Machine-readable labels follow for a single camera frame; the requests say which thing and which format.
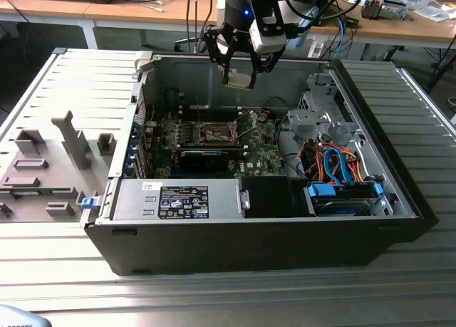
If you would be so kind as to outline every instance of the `green circuit board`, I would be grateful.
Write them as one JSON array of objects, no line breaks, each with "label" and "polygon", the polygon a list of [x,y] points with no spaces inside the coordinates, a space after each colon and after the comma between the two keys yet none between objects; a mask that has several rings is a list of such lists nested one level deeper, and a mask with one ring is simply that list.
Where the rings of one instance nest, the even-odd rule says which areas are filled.
[{"label": "green circuit board", "polygon": [[[235,178],[239,176],[274,176],[285,175],[283,162],[274,144],[274,120],[256,121],[257,127],[252,129],[253,119],[249,116],[239,119],[235,131],[228,131],[228,122],[195,122],[182,121],[177,114],[168,113],[157,122],[151,152],[154,178],[186,177],[180,170],[180,155],[184,151],[210,150],[212,152],[229,153],[227,169],[220,172],[196,174],[188,177]],[[202,128],[210,131],[202,146]],[[236,145],[223,140],[225,134],[236,133],[239,139]]]}]

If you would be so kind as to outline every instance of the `motherboard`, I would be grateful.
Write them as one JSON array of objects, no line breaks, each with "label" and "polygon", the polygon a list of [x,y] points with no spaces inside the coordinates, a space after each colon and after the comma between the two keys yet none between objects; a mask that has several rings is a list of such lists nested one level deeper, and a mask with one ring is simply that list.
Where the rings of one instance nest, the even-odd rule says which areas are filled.
[{"label": "motherboard", "polygon": [[274,119],[261,111],[164,112],[147,146],[154,178],[285,175]]}]

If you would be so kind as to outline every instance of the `power supply label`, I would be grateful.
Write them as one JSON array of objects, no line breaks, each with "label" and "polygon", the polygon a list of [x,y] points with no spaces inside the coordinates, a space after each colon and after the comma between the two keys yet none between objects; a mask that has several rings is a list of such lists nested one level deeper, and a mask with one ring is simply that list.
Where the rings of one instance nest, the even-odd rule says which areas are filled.
[{"label": "power supply label", "polygon": [[207,186],[162,187],[158,217],[160,219],[209,218]]}]

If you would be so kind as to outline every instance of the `wooden desk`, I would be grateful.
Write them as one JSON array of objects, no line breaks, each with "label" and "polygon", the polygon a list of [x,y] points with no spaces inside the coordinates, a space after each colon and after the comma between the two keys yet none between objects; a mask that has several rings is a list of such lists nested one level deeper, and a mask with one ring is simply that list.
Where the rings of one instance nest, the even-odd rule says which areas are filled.
[{"label": "wooden desk", "polygon": [[[148,4],[165,10],[158,12],[141,4],[114,0],[110,5],[91,4],[85,10],[87,19],[110,19],[119,21],[155,22],[163,24],[185,24],[187,0],[162,0],[163,5]],[[195,24],[195,2],[190,2],[190,24]],[[217,23],[217,0],[213,0],[212,15],[209,24]],[[197,23],[203,24],[209,12],[209,0],[198,0]]]},{"label": "wooden desk", "polygon": [[[342,9],[349,7],[350,4],[339,0],[339,5]],[[358,6],[348,16],[359,20],[358,31],[356,32],[356,40],[360,41],[363,38],[380,38],[402,41],[402,45],[414,45],[423,43],[423,41],[450,43],[455,36],[456,27],[453,20],[445,20],[439,23],[426,19],[412,11],[407,13],[404,21],[396,19],[378,19],[369,20],[361,16],[361,7]],[[312,28],[315,33],[338,33],[338,27],[331,22],[328,22],[324,27]]]},{"label": "wooden desk", "polygon": [[[90,3],[82,1],[54,1],[54,0],[10,0],[25,16],[58,16],[84,18],[84,13]],[[0,14],[17,15],[17,11],[7,0],[0,0]]]},{"label": "wooden desk", "polygon": [[[145,30],[185,31],[187,0],[163,0],[163,5],[151,4],[165,10],[158,12],[146,6],[114,0],[112,4],[89,4],[78,1],[57,0],[11,0],[14,5],[34,23],[69,24],[80,26],[89,48],[97,48],[94,27],[137,28]],[[348,4],[339,1],[342,7]],[[190,25],[194,24],[194,3],[190,8]],[[209,10],[209,0],[198,1],[197,23],[201,27]],[[361,17],[361,8],[355,8],[349,16],[359,19],[355,42],[387,45],[425,46],[446,48],[456,33],[453,21],[435,23],[413,12],[404,21],[380,19],[366,20]],[[0,0],[0,20],[23,21],[11,5]],[[213,0],[209,24],[216,24],[217,0]],[[338,32],[334,22],[311,29],[311,38],[325,41]]]}]

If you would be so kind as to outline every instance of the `white sticker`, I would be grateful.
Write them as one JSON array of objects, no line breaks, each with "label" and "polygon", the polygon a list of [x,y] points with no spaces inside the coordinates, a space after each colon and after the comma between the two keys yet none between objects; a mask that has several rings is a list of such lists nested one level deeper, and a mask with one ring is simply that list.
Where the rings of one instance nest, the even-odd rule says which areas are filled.
[{"label": "white sticker", "polygon": [[163,186],[163,182],[143,182],[142,190],[160,190]]}]

